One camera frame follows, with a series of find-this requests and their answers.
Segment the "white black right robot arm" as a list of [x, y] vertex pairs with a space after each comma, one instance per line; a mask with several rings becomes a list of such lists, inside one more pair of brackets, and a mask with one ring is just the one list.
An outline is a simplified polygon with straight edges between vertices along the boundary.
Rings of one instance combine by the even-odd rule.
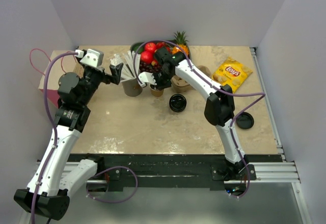
[[248, 158], [242, 149], [234, 126], [235, 104], [230, 86], [222, 86], [200, 71], [182, 52], [171, 54], [166, 48], [154, 53], [162, 66], [154, 73], [154, 86], [158, 90], [167, 88], [174, 75], [188, 82], [206, 101], [204, 116], [219, 133], [224, 150], [229, 178], [237, 180], [244, 174], [250, 181]]

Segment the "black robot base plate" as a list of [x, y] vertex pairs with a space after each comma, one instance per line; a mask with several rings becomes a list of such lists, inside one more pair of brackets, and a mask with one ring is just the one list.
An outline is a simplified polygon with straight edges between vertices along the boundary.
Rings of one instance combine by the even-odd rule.
[[122, 191], [139, 188], [208, 188], [231, 190], [231, 181], [247, 179], [244, 173], [229, 178], [223, 155], [161, 154], [71, 154], [68, 162], [99, 159], [100, 171], [115, 167], [92, 179], [94, 189]]

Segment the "brown paper coffee cup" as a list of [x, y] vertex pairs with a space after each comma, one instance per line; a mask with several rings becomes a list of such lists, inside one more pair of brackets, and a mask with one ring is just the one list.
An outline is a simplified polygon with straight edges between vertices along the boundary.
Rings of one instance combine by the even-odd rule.
[[153, 85], [150, 85], [150, 92], [151, 92], [152, 96], [158, 98], [163, 95], [164, 90], [158, 90]]

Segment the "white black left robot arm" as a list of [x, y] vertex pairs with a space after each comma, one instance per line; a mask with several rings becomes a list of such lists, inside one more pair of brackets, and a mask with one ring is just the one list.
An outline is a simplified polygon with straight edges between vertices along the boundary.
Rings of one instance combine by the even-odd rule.
[[26, 212], [53, 220], [65, 215], [70, 199], [88, 179], [101, 179], [105, 175], [104, 158], [91, 154], [87, 154], [75, 170], [62, 175], [90, 115], [87, 104], [100, 83], [119, 84], [123, 64], [110, 65], [110, 74], [100, 67], [84, 65], [83, 68], [82, 77], [74, 72], [60, 77], [60, 107], [56, 111], [49, 145], [32, 180], [14, 195], [14, 201]]

